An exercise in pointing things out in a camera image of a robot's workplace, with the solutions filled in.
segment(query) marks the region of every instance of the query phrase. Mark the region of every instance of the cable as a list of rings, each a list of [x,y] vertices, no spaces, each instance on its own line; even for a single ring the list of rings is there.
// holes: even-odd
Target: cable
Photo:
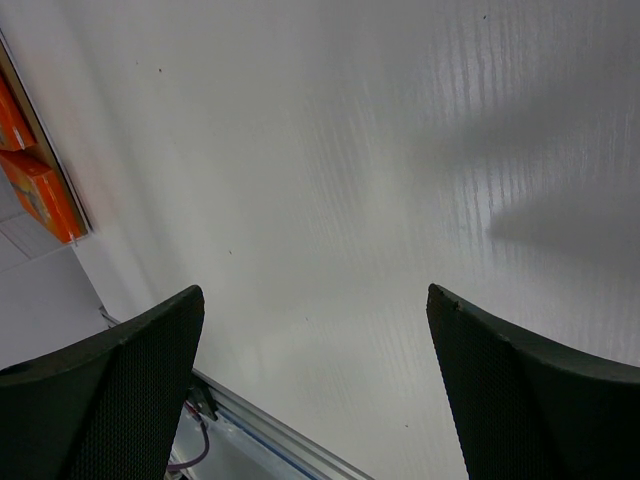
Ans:
[[[194,465],[197,465],[209,453],[209,434],[207,433],[206,422],[204,421],[200,413],[189,402],[184,402],[184,406],[187,408],[191,416],[195,418],[200,424],[200,429],[202,430],[202,436],[204,437],[204,451],[200,455],[198,455],[196,458],[194,458],[193,460],[189,460],[188,462],[169,464],[167,466],[167,472],[171,472],[171,473],[179,472],[180,470],[191,468]]]

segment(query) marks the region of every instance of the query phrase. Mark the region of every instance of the orange package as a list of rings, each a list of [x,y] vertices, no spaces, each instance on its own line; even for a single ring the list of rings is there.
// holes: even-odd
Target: orange package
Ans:
[[[35,144],[11,92],[0,77],[0,149],[15,152]]]
[[[0,164],[27,212],[63,243],[80,237],[71,206],[51,168],[22,152],[0,151]]]

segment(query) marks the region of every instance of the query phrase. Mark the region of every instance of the purple cable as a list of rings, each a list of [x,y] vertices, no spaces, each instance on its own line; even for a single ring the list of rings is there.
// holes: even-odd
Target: purple cable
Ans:
[[[176,472],[179,472],[180,470],[184,470],[185,468],[191,468],[194,465],[200,463],[204,459],[204,457],[207,456],[207,453],[209,453],[209,434],[207,433],[207,424],[205,423],[204,419],[200,416],[200,414],[197,412],[195,408],[193,408],[188,403],[185,403],[185,405],[187,407],[187,410],[189,410],[189,413],[191,413],[193,418],[195,418],[200,424],[200,429],[202,430],[202,436],[204,437],[204,451],[200,455],[198,455],[196,458],[194,458],[193,460],[189,460],[188,462],[174,463],[174,464],[167,465],[167,472],[169,473],[176,473]]]

